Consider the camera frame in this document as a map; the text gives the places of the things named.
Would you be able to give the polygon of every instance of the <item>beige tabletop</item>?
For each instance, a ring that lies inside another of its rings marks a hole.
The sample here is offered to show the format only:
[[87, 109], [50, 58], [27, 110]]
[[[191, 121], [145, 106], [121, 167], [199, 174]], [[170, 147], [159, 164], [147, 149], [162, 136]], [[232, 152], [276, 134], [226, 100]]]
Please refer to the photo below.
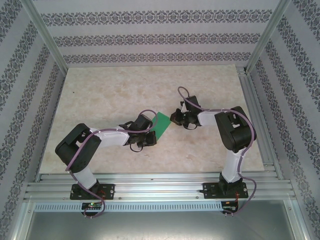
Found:
[[[182, 100], [178, 86], [196, 95], [204, 108], [241, 106], [249, 116], [234, 65], [70, 68], [40, 173], [65, 173], [66, 166], [55, 148], [77, 124], [113, 128], [134, 121], [144, 109], [170, 116]], [[186, 130], [172, 123], [156, 145], [139, 153], [129, 146], [100, 148], [89, 166], [94, 173], [220, 172], [226, 152], [216, 126]], [[263, 169], [255, 142], [246, 154], [243, 170]]]

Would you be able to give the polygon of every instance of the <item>black mounting plate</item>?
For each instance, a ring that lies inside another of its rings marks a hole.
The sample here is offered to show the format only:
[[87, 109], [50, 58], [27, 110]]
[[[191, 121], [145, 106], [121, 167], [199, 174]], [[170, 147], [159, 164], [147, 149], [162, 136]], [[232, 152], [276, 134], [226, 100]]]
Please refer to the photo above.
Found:
[[218, 182], [205, 182], [202, 187], [203, 190], [200, 190], [200, 193], [203, 193], [205, 199], [235, 199], [237, 193], [239, 199], [247, 199], [249, 197], [247, 185], [244, 182], [230, 189], [226, 195], [219, 188]]
[[[99, 185], [96, 193], [99, 197], [105, 200], [113, 200], [115, 195], [114, 184], [101, 184]], [[78, 184], [73, 184], [70, 193], [71, 200], [96, 200], [95, 196], [83, 190]]]

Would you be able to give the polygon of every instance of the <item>green object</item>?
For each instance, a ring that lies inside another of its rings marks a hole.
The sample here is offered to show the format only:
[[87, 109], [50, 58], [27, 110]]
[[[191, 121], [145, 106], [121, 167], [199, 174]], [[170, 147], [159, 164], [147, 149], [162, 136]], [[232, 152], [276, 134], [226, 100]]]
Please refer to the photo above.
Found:
[[[159, 138], [164, 134], [165, 130], [169, 127], [171, 121], [170, 118], [166, 115], [164, 115], [161, 112], [157, 113], [158, 115], [158, 122], [156, 126], [152, 129], [152, 131], [155, 131], [156, 140], [158, 141]], [[156, 117], [152, 119], [152, 123], [156, 122]]]

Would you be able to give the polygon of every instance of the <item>patterned wallpaper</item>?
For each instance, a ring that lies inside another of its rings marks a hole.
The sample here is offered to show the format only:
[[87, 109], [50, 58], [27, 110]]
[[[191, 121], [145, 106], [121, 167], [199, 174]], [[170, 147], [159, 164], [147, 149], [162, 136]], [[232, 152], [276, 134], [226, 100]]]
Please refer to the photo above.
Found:
[[244, 67], [279, 0], [35, 0], [69, 67]]
[[18, 0], [0, 1], [0, 240], [33, 182], [64, 76]]
[[319, 0], [293, 0], [251, 72], [284, 176], [320, 239]]

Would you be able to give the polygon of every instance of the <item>enclosure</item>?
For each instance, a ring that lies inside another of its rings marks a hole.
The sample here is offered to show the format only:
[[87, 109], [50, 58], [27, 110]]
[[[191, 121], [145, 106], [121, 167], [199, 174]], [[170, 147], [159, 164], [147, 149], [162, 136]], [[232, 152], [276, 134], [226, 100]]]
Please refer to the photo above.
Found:
[[[320, 239], [320, 0], [0, 6], [0, 239]], [[251, 121], [247, 198], [207, 196], [229, 167], [217, 125], [168, 120], [141, 152], [96, 151], [88, 168], [113, 188], [86, 219], [99, 201], [72, 199], [56, 146], [80, 123], [113, 128], [145, 109], [169, 119], [179, 86]], [[230, 203], [241, 211], [222, 214]]]

